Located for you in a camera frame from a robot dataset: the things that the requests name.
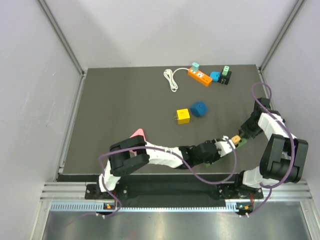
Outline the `green power strip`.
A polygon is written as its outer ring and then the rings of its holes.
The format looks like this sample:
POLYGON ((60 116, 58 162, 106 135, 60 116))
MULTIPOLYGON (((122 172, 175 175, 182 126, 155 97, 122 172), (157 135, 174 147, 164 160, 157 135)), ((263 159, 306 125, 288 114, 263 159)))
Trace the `green power strip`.
MULTIPOLYGON (((244 146, 247 143, 247 139, 246 138, 242 138, 239 143, 235 146, 235 149, 241 148, 242 146, 244 146)), ((208 168, 211 164, 210 163, 204 163, 203 164, 206 168, 208 168)))

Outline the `yellow plug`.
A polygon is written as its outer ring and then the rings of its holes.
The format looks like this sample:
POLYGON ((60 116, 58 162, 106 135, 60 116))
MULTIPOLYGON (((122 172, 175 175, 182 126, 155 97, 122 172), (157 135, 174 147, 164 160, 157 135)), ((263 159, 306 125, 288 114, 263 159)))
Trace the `yellow plug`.
POLYGON ((239 135, 235 135, 231 138, 234 145, 238 145, 241 142, 241 137, 239 135))

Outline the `yellow cube plug adapter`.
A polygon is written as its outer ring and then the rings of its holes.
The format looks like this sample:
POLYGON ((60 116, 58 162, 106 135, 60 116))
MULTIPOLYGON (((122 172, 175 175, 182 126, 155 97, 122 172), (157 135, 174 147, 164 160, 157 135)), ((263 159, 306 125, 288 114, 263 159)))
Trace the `yellow cube plug adapter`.
POLYGON ((177 109, 175 119, 178 125, 188 124, 190 122, 190 113, 188 108, 177 109))

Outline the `blue cube plug adapter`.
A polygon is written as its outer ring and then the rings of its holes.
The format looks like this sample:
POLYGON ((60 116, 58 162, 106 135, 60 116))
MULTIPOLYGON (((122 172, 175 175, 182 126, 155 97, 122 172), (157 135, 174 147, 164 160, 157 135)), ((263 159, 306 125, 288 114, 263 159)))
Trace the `blue cube plug adapter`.
POLYGON ((203 117, 208 112, 208 107, 204 101, 197 101, 190 107, 190 111, 195 117, 203 117))

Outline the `pink triangular socket adapter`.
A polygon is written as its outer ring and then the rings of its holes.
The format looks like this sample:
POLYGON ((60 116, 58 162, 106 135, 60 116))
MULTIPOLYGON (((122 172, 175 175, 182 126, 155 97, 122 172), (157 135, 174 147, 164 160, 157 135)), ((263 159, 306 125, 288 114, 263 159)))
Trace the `pink triangular socket adapter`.
MULTIPOLYGON (((130 136, 130 143, 132 147, 141 147, 145 146, 146 143, 146 136, 145 132, 142 128, 137 129, 131 136, 130 136)), ((145 149, 134 149, 129 151, 130 157, 135 157, 144 152, 145 149)))

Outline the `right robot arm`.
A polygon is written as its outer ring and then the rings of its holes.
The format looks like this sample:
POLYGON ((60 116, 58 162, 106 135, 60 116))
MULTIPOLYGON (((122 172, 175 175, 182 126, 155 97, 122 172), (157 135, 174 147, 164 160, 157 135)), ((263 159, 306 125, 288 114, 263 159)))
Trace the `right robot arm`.
POLYGON ((260 97, 254 103, 253 112, 241 125, 239 135, 244 139, 254 139, 265 134, 268 143, 259 166, 240 172, 233 185, 233 192, 239 198, 256 194, 261 186, 278 184, 288 174, 285 183, 298 183, 307 157, 309 144, 306 140, 290 136, 283 129, 285 121, 278 111, 272 110, 270 100, 260 97))

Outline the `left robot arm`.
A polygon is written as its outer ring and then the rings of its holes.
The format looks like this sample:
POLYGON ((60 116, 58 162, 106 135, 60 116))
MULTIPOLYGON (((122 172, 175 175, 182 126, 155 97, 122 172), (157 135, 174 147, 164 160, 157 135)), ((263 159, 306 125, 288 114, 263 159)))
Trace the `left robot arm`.
POLYGON ((232 152, 228 138, 207 140, 197 146, 164 147, 145 141, 141 135, 127 138, 109 147, 104 172, 98 178, 96 192, 109 198, 121 177, 132 174, 145 165, 167 166, 184 170, 200 164, 212 164, 232 152))

